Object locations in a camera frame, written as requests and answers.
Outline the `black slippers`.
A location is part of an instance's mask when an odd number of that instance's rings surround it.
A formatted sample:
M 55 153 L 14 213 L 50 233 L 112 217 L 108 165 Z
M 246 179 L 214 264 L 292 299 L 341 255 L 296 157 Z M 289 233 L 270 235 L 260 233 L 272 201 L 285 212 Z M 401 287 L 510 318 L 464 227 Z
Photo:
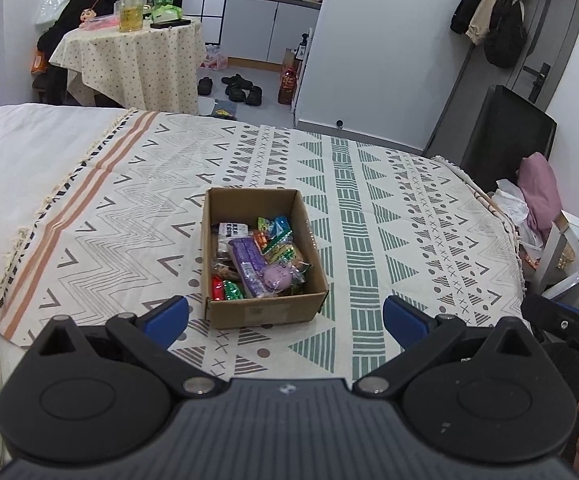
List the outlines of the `black slippers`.
M 221 82 L 226 86 L 224 92 L 231 102 L 244 103 L 247 106 L 258 107 L 262 105 L 262 88 L 243 78 L 240 74 L 230 77 L 222 77 Z M 214 88 L 212 78 L 206 76 L 198 81 L 198 95 L 210 96 Z

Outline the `green snack packet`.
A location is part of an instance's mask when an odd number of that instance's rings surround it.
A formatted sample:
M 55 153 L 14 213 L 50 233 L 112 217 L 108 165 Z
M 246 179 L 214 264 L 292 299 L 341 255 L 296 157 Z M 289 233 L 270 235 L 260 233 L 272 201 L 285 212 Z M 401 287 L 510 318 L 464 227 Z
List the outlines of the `green snack packet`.
M 241 300 L 244 298 L 242 290 L 238 284 L 231 281 L 224 281 L 224 299 L 228 301 Z

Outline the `yellow oil bottle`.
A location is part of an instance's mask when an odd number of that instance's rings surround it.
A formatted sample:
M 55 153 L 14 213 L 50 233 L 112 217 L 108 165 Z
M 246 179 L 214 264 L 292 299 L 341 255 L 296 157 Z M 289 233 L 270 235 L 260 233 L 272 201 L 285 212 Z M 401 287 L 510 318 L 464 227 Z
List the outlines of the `yellow oil bottle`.
M 119 32 L 136 32 L 143 27 L 143 0 L 119 0 Z

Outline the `blue snack packet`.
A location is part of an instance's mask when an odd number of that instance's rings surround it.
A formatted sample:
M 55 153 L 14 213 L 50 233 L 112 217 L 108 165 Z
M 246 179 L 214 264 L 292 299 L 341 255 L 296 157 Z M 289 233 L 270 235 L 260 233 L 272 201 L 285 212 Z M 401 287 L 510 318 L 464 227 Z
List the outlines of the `blue snack packet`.
M 291 234 L 291 225 L 285 216 L 276 217 L 273 220 L 273 236 L 284 236 Z

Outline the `white black snack packet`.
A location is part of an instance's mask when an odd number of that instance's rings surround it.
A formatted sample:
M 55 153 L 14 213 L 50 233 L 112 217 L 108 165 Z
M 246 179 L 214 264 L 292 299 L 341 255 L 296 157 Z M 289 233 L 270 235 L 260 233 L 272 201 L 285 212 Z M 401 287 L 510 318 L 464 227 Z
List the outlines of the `white black snack packet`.
M 250 234 L 250 228 L 245 223 L 220 222 L 218 236 L 230 240 L 230 238 L 244 237 Z

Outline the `purple long snack pack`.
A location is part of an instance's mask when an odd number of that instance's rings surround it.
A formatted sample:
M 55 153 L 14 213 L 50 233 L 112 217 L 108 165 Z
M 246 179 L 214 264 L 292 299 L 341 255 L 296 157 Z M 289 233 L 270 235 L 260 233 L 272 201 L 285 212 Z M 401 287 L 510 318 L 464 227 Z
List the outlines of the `purple long snack pack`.
M 262 272 L 267 261 L 262 257 L 253 237 L 232 238 L 228 241 L 228 251 L 244 285 L 248 298 L 271 298 L 274 292 L 264 285 Z

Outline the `green white cookie packet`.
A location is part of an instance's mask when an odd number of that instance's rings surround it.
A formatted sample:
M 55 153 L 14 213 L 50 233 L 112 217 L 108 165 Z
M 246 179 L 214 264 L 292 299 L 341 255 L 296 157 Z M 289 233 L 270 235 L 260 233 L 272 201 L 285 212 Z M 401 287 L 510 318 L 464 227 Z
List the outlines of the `green white cookie packet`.
M 310 263 L 294 242 L 276 244 L 265 253 L 264 257 L 270 264 L 291 264 L 301 273 L 305 273 L 310 268 Z

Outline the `pink cloth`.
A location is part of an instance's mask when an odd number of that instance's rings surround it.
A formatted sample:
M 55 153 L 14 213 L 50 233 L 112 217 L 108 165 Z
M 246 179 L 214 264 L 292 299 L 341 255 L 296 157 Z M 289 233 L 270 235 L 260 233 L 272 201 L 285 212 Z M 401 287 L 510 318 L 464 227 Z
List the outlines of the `pink cloth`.
M 546 240 L 563 205 L 554 171 L 541 153 L 534 152 L 523 158 L 516 185 L 529 208 L 529 226 Z

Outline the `white plastic bag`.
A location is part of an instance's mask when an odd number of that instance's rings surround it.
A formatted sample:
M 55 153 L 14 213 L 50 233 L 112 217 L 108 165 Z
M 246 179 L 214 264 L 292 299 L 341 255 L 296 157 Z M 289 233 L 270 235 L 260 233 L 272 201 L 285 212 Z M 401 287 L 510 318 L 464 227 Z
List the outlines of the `white plastic bag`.
M 535 252 L 544 248 L 542 237 L 529 226 L 530 209 L 521 189 L 507 179 L 497 181 L 498 188 L 491 195 L 495 204 L 512 220 L 517 227 L 521 244 Z

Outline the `bright green candy packet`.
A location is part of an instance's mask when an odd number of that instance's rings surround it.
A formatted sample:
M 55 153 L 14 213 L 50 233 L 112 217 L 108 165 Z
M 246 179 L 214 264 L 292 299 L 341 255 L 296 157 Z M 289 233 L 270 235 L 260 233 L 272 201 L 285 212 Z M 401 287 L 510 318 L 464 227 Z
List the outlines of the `bright green candy packet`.
M 264 217 L 259 217 L 257 219 L 257 230 L 260 233 L 265 234 L 266 237 L 273 237 L 276 232 L 276 222 Z

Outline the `pink mochi clear packet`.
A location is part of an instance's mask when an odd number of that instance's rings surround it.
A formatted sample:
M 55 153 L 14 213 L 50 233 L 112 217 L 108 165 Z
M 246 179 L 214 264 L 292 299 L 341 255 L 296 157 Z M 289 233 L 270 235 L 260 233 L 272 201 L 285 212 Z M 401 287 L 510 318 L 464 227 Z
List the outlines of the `pink mochi clear packet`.
M 303 284 L 305 279 L 291 263 L 272 263 L 262 272 L 262 281 L 270 292 L 286 292 Z

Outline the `red snack packet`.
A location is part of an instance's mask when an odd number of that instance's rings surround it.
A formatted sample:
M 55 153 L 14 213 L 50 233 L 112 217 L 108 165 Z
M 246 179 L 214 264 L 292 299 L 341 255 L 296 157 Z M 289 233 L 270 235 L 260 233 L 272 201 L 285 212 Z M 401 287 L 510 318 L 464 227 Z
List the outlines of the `red snack packet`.
M 222 301 L 224 299 L 226 299 L 224 280 L 218 275 L 212 275 L 212 301 Z

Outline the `hanging coats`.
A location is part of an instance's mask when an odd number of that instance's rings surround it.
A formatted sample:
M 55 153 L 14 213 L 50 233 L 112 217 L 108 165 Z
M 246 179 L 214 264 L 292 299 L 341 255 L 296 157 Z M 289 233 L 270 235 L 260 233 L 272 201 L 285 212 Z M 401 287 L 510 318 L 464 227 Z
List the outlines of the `hanging coats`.
M 527 42 L 524 0 L 461 0 L 450 30 L 482 47 L 489 64 L 510 70 Z

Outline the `round table dotted tablecloth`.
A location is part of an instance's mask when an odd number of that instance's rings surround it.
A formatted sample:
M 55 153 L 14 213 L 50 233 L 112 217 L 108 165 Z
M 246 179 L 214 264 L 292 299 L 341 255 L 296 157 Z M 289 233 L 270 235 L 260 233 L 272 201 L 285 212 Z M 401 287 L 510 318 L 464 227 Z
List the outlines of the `round table dotted tablecloth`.
M 206 58 L 202 23 L 136 32 L 116 27 L 68 32 L 50 57 L 67 70 L 67 92 L 82 106 L 106 96 L 123 108 L 198 114 L 198 69 Z

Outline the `black chair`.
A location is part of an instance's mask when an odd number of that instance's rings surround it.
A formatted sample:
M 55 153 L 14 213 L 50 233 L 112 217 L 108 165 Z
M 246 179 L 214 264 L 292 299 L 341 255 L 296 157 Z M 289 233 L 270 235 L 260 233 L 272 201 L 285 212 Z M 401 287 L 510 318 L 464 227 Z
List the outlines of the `black chair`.
M 525 98 L 497 84 L 491 86 L 462 158 L 461 169 L 485 193 L 499 180 L 516 182 L 524 158 L 549 158 L 557 123 Z

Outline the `patterned bed blanket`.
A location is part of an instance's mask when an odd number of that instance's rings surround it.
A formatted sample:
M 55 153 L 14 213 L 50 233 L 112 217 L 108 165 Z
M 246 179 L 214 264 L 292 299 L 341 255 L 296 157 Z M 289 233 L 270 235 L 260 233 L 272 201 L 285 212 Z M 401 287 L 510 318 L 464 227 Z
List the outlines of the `patterned bed blanket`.
M 383 302 L 490 327 L 524 298 L 512 222 L 462 172 L 321 133 L 130 112 L 74 148 L 0 282 L 0 334 L 186 298 L 175 356 L 220 378 L 356 380 Z

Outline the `white cabinet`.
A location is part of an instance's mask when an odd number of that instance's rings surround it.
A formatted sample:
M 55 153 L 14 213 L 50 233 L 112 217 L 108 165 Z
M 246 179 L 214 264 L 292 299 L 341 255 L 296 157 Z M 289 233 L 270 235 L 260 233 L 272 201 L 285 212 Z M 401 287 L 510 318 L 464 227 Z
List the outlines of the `white cabinet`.
M 226 0 L 220 47 L 228 58 L 280 65 L 314 30 L 320 6 L 281 0 Z

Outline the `green tissue pack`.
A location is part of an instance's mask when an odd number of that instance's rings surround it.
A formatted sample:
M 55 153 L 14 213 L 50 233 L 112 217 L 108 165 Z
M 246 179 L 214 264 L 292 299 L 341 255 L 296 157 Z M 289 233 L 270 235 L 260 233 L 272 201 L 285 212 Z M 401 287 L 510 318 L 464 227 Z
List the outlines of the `green tissue pack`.
M 152 23 L 160 24 L 179 21 L 182 18 L 182 10 L 173 4 L 161 4 L 152 7 Z

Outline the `white side shelf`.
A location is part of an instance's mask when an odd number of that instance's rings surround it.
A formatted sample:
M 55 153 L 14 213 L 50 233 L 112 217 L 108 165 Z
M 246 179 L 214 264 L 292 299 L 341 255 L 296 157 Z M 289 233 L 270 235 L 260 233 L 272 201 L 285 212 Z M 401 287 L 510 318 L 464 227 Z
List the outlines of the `white side shelf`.
M 579 218 L 562 211 L 552 223 L 538 270 L 530 281 L 533 294 L 556 299 L 579 285 Z

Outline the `open brown cardboard box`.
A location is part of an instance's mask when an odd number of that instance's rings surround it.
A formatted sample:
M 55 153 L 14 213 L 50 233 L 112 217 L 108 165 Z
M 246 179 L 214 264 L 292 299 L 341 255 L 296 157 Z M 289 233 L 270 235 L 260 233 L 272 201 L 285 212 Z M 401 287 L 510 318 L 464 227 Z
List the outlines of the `open brown cardboard box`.
M 204 318 L 217 330 L 310 322 L 329 299 L 297 190 L 211 188 L 202 256 Z

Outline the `pink water bottle pack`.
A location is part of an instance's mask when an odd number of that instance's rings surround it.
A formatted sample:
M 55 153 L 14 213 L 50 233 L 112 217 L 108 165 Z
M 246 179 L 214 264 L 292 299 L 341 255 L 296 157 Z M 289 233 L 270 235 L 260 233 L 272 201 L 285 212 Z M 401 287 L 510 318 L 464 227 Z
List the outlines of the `pink water bottle pack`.
M 207 44 L 206 55 L 201 64 L 205 70 L 226 70 L 229 67 L 229 58 L 216 44 Z

